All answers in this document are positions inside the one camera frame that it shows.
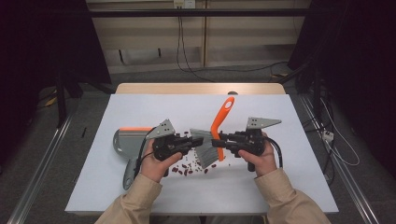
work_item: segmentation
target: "beige jacket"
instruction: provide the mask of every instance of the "beige jacket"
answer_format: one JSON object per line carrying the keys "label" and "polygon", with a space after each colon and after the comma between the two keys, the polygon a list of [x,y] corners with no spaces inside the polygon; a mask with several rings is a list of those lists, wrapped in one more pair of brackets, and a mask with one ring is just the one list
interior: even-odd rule
{"label": "beige jacket", "polygon": [[[294,189],[283,169],[255,179],[265,201],[271,224],[330,223],[318,205],[301,191]],[[139,174],[127,194],[121,195],[99,217],[96,223],[147,223],[154,200],[162,185]]]}

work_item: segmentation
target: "hand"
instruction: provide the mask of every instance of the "hand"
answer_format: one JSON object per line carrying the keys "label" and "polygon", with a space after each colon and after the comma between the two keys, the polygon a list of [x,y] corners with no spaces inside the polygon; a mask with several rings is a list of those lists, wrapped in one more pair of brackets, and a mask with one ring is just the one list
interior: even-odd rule
{"label": "hand", "polygon": [[276,170],[274,148],[268,141],[264,142],[264,152],[260,156],[256,156],[246,152],[245,150],[239,150],[238,154],[245,161],[250,161],[255,165],[257,177],[269,174]]}
{"label": "hand", "polygon": [[140,173],[142,175],[144,175],[145,177],[147,177],[157,183],[160,183],[166,170],[171,165],[173,165],[174,163],[179,161],[181,159],[182,155],[180,152],[178,152],[164,161],[159,161],[159,160],[155,159],[154,154],[152,153],[153,152],[153,149],[152,149],[153,142],[154,142],[153,139],[151,139],[148,142],[148,147],[146,148],[145,155],[144,155],[144,156],[147,155],[147,157],[145,159],[143,159],[143,161],[142,161],[142,168],[141,168]]}

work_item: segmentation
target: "controller cable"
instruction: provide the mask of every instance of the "controller cable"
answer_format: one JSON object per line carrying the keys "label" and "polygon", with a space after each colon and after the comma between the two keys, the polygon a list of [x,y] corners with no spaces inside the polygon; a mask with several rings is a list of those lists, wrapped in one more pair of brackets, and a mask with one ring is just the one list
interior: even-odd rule
{"label": "controller cable", "polygon": [[275,150],[277,152],[277,156],[279,158],[279,168],[283,167],[282,151],[280,150],[280,146],[277,144],[277,142],[274,139],[272,139],[270,137],[263,136],[262,139],[267,140],[268,142],[271,143],[271,145],[273,145],[273,147],[275,148]]}
{"label": "controller cable", "polygon": [[149,154],[145,155],[142,158],[142,154],[143,154],[143,148],[145,147],[146,144],[146,138],[147,136],[149,136],[149,134],[154,130],[155,128],[152,128],[150,131],[148,131],[148,133],[146,134],[145,138],[143,139],[142,145],[140,145],[140,150],[139,150],[139,156],[137,157],[136,160],[136,167],[134,168],[134,179],[137,177],[137,175],[140,172],[140,166],[142,165],[142,161],[143,159],[145,159],[148,155],[152,154],[153,152],[150,152]]}

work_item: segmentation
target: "dark background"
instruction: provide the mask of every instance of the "dark background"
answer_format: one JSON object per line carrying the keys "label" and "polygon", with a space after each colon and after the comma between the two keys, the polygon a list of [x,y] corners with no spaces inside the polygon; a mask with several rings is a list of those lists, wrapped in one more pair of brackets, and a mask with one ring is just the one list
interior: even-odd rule
{"label": "dark background", "polygon": [[[295,69],[306,62],[320,39],[327,38],[317,64],[325,85],[356,134],[396,177],[396,16],[392,3],[314,0],[311,7],[334,7],[339,13],[305,19],[289,66]],[[326,34],[329,24],[335,25]],[[297,90],[307,91],[312,73],[312,69],[302,72]]]}
{"label": "dark background", "polygon": [[43,9],[88,10],[84,0],[0,1],[0,164],[21,139],[38,93],[55,86],[60,73],[76,96],[77,82],[110,83],[91,18],[43,16]]}

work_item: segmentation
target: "gray floor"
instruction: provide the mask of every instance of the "gray floor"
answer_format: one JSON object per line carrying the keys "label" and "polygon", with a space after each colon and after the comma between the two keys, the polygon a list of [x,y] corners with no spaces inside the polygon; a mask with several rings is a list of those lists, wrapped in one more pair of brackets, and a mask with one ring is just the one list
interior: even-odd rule
{"label": "gray floor", "polygon": [[[259,66],[235,66],[228,69],[250,69]],[[196,73],[201,77],[211,78],[217,82],[266,82],[270,74],[288,72],[284,65],[276,65],[271,69],[262,69],[254,72],[225,72],[210,71]],[[179,70],[141,72],[122,74],[113,78],[113,87],[121,82],[202,82],[190,73]],[[81,99],[68,99],[69,107],[77,106],[64,140],[59,147],[49,171],[47,172],[40,191],[35,197],[25,223],[93,223],[97,217],[78,217],[67,214],[64,209],[71,195],[76,178],[82,168],[90,150],[91,143],[99,127],[101,117],[106,109],[109,96],[96,89],[81,84],[84,95]],[[309,120],[300,96],[296,94],[293,82],[285,85],[287,93],[294,103],[301,122]],[[374,209],[380,223],[396,223],[396,181],[372,157],[364,141],[351,131],[347,119],[343,116],[336,102],[332,105],[334,120],[337,128],[347,141],[357,150],[361,158],[358,166],[349,166],[348,169],[355,177],[364,195]],[[29,131],[23,137],[17,154],[3,167],[0,176],[0,223],[6,223],[12,214],[18,200],[21,198],[30,178],[35,173],[37,165],[47,150],[57,125],[56,105],[41,107],[35,113]],[[317,155],[320,166],[326,160],[326,153],[315,132],[307,133],[308,140]],[[336,135],[335,144],[347,161],[356,160],[353,153],[342,139]],[[332,167],[327,173],[332,176]],[[361,213],[352,200],[340,175],[335,172],[335,179],[330,186],[332,195],[340,209],[337,214],[329,214],[332,223],[364,223]]]}

